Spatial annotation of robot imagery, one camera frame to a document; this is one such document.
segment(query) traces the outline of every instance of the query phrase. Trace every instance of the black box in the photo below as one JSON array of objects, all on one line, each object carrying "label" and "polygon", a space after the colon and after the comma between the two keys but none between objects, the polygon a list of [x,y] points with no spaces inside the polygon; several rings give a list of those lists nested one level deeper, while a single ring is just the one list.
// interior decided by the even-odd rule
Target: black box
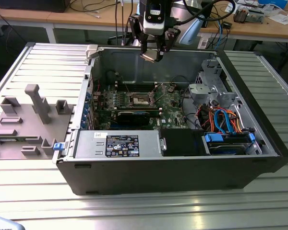
[{"label": "black box", "polygon": [[0,0],[1,9],[63,13],[71,0]]}]

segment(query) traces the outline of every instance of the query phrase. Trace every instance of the red wire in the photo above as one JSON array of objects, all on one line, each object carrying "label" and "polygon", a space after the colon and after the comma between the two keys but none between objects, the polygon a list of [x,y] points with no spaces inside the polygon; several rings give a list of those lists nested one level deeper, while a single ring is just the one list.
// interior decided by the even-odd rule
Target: red wire
[{"label": "red wire", "polygon": [[97,88],[97,91],[96,91],[96,92],[98,92],[99,89],[100,89],[100,80],[98,79],[98,88]]}]

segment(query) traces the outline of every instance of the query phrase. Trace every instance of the workbench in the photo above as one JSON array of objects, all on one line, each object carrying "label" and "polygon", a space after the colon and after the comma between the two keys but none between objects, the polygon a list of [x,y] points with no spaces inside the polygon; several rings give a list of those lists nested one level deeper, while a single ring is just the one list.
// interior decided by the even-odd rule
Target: workbench
[{"label": "workbench", "polygon": [[[98,2],[97,0],[83,0],[84,4]],[[110,1],[105,1],[96,5],[96,8],[111,4]],[[226,8],[226,2],[219,2],[217,8],[221,15],[225,14],[223,11]],[[137,4],[134,4],[133,12],[136,12]],[[73,7],[82,9],[81,2],[75,2]],[[127,22],[131,10],[131,4],[124,5],[124,20]],[[44,11],[24,11],[24,10],[4,10],[0,9],[0,14],[8,20],[11,25],[31,26],[45,28],[49,42],[56,43],[54,29],[80,29],[80,30],[100,30],[100,31],[115,31],[115,6],[107,7],[100,10],[101,18],[96,18],[84,12],[76,12],[67,8],[65,13],[53,13]],[[118,31],[121,31],[121,6],[118,6]],[[274,22],[271,19],[265,18],[263,24],[259,23],[245,23],[239,24],[233,22],[233,15],[226,19],[227,22],[233,23],[228,38],[254,40],[254,41],[273,41],[273,42],[288,42],[288,24],[282,25]],[[0,25],[6,24],[0,18]],[[218,29],[214,23],[208,24],[207,28],[202,28],[198,36],[207,39],[215,36]]]},{"label": "workbench", "polygon": [[[24,87],[37,83],[50,104],[64,99],[76,109],[85,50],[86,45],[26,46],[0,83],[0,102],[15,96],[31,104]],[[227,55],[233,63],[243,62],[241,69],[264,61],[250,52]],[[271,74],[243,79],[288,148],[288,93],[283,92],[288,86],[268,68]],[[241,190],[77,196],[52,160],[1,160],[0,216],[26,230],[288,230],[288,164]]]}]

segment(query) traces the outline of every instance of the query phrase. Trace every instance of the blue tab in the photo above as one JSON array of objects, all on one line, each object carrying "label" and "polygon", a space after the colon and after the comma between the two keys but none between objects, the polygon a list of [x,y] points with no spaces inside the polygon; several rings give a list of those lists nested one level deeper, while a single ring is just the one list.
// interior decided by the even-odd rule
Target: blue tab
[{"label": "blue tab", "polygon": [[208,133],[205,136],[206,142],[223,142],[223,137],[219,133]]},{"label": "blue tab", "polygon": [[64,150],[65,148],[65,143],[64,142],[58,142],[58,143],[55,143],[54,146],[53,146],[53,150],[55,151],[62,151]]},{"label": "blue tab", "polygon": [[210,137],[208,136],[208,134],[205,136],[205,140],[206,140],[206,142],[210,142],[210,141],[211,141],[211,139],[210,139]]},{"label": "blue tab", "polygon": [[253,133],[250,133],[250,134],[249,134],[249,137],[250,137],[250,139],[251,139],[251,142],[254,143],[255,140],[256,140],[254,134],[253,134]]}]

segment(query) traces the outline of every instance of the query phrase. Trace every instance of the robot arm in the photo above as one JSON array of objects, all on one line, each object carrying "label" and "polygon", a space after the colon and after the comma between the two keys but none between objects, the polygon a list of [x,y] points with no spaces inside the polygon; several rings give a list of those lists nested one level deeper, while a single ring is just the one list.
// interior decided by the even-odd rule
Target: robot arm
[{"label": "robot arm", "polygon": [[[214,0],[207,4],[197,13],[193,13],[191,17],[183,22],[171,17],[171,9],[173,2],[176,0],[140,0],[140,15],[131,16],[129,22],[134,39],[138,39],[141,44],[141,57],[151,62],[159,62],[163,54],[169,52],[175,44],[180,30],[179,25],[186,24],[195,18],[203,21],[217,21],[228,17],[235,10],[235,2],[233,0],[224,0],[232,3],[233,8],[230,13],[220,18],[205,19],[200,17],[203,11],[211,7],[213,4],[223,0]],[[184,0],[184,5],[188,9],[188,5]],[[157,51],[147,49],[147,39],[151,35],[157,45]]]}]

